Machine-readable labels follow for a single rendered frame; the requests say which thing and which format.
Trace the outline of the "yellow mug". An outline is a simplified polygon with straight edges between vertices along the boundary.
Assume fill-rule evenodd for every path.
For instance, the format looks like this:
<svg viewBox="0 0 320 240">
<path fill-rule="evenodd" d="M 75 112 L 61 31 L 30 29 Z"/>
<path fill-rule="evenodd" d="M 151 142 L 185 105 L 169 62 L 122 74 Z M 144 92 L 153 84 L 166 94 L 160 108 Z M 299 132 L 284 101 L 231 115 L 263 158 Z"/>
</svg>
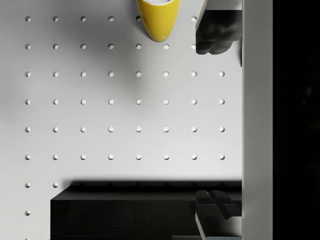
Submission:
<svg viewBox="0 0 320 240">
<path fill-rule="evenodd" d="M 149 37 L 158 43 L 170 36 L 182 0 L 136 0 L 140 17 Z"/>
</svg>

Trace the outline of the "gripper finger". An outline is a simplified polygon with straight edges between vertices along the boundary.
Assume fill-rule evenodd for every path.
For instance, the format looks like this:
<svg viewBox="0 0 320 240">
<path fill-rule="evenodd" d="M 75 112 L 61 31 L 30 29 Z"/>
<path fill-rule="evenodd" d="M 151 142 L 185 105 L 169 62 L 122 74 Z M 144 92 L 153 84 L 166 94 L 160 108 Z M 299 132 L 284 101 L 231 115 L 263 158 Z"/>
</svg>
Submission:
<svg viewBox="0 0 320 240">
<path fill-rule="evenodd" d="M 220 190 L 199 190 L 195 221 L 201 240 L 242 240 L 242 201 Z"/>
<path fill-rule="evenodd" d="M 195 33 L 196 53 L 219 55 L 243 34 L 241 10 L 205 10 Z"/>
</svg>

